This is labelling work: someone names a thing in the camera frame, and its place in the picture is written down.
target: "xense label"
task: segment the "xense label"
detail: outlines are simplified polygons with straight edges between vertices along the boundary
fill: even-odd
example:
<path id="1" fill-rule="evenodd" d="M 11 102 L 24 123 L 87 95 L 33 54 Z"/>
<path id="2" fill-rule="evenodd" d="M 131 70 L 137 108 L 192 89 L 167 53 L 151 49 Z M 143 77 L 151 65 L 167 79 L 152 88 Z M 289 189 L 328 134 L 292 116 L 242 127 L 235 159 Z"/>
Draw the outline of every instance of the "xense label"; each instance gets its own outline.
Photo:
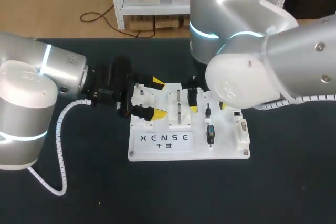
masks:
<path id="1" fill-rule="evenodd" d="M 190 152 L 194 148 L 191 132 L 136 133 L 134 150 L 139 153 Z"/>

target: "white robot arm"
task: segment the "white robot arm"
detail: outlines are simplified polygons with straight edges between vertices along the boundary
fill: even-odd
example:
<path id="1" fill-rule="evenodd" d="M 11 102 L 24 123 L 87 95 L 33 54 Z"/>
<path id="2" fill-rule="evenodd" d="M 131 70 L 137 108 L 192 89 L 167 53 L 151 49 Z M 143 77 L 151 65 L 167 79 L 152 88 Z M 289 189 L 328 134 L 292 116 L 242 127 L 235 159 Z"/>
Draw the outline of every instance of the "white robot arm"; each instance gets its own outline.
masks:
<path id="1" fill-rule="evenodd" d="M 37 160 L 57 97 L 82 93 L 89 104 L 114 105 L 122 117 L 153 121 L 165 116 L 152 107 L 132 106 L 133 83 L 164 87 L 153 76 L 132 72 L 126 57 L 88 66 L 82 55 L 0 33 L 0 169 L 25 169 Z"/>
<path id="2" fill-rule="evenodd" d="M 335 16 L 298 27 L 266 0 L 191 0 L 192 54 L 208 88 L 239 109 L 335 100 L 335 28 Z"/>

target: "black cable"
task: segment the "black cable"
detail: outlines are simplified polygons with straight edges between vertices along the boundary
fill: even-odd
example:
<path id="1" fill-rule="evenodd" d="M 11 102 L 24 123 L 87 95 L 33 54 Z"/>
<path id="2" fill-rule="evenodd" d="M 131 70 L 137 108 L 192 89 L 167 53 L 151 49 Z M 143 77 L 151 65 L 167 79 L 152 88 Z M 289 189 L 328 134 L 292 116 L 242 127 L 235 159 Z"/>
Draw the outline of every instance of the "black cable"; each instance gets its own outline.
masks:
<path id="1" fill-rule="evenodd" d="M 109 23 L 109 21 L 106 19 L 106 17 L 104 16 L 106 13 L 108 13 L 109 11 L 111 11 L 113 8 L 114 8 L 114 5 L 112 5 L 109 9 L 107 9 L 103 14 L 101 14 L 101 13 L 96 13 L 96 12 L 88 12 L 88 13 L 84 13 L 84 14 L 82 14 L 82 15 L 80 16 L 80 21 L 82 21 L 82 22 L 95 22 L 96 20 L 99 20 L 100 18 L 104 18 L 105 21 L 106 21 L 106 23 L 107 23 L 113 30 L 115 30 L 115 31 L 117 31 L 117 32 L 119 32 L 119 33 L 121 33 L 121 34 L 125 34 L 125 35 L 128 35 L 128 36 L 134 37 L 134 38 L 136 38 L 136 39 L 137 39 L 137 38 L 148 38 L 148 39 L 149 39 L 149 38 L 153 38 L 153 37 L 155 36 L 156 32 L 155 32 L 154 29 L 153 29 L 153 35 L 152 35 L 152 36 L 150 36 L 150 37 L 140 37 L 140 36 L 139 36 L 140 33 L 144 32 L 144 31 L 140 31 L 140 32 L 138 32 L 137 35 L 134 35 L 134 34 L 124 33 L 123 31 L 119 31 L 118 29 L 114 28 L 114 27 Z M 97 15 L 99 15 L 99 16 L 98 16 L 97 18 L 94 18 L 94 19 L 84 20 L 83 17 L 86 16 L 86 15 L 88 15 L 88 14 L 97 14 Z"/>

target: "white shelf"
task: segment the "white shelf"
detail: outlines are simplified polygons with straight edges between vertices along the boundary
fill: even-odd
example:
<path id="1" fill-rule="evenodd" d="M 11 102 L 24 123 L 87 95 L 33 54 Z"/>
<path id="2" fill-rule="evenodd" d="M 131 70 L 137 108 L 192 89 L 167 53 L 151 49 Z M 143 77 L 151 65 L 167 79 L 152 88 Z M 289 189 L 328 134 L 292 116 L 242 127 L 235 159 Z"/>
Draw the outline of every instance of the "white shelf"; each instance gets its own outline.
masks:
<path id="1" fill-rule="evenodd" d="M 270 0 L 275 5 L 283 8 L 285 0 Z M 160 5 L 130 6 L 127 0 L 113 0 L 119 29 L 125 29 L 124 15 L 175 15 L 190 14 L 188 5 L 172 5 L 171 0 L 161 0 Z"/>
<path id="2" fill-rule="evenodd" d="M 122 0 L 122 15 L 174 15 L 190 14 L 190 5 L 172 5 L 172 0 L 161 0 L 160 5 L 138 5 L 127 4 L 127 0 Z"/>

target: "white test board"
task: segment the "white test board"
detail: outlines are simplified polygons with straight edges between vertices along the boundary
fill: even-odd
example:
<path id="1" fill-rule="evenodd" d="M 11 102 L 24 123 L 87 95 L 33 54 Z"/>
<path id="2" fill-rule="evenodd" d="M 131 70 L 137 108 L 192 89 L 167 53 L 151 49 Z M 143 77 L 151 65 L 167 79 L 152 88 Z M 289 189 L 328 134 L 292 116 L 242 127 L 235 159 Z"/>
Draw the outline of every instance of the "white test board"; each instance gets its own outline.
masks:
<path id="1" fill-rule="evenodd" d="M 180 102 L 177 91 L 180 90 Z M 133 105 L 152 106 L 167 111 L 164 119 L 147 122 L 132 116 L 130 127 L 130 161 L 173 161 L 198 159 L 248 159 L 249 134 L 241 110 L 226 107 L 221 110 L 219 101 L 211 92 L 198 90 L 198 112 L 188 105 L 187 90 L 180 83 L 166 84 L 162 91 L 134 87 Z M 208 103 L 211 118 L 205 118 Z M 181 123 L 178 124 L 178 104 L 181 105 Z M 215 129 L 215 143 L 207 142 L 207 124 Z"/>

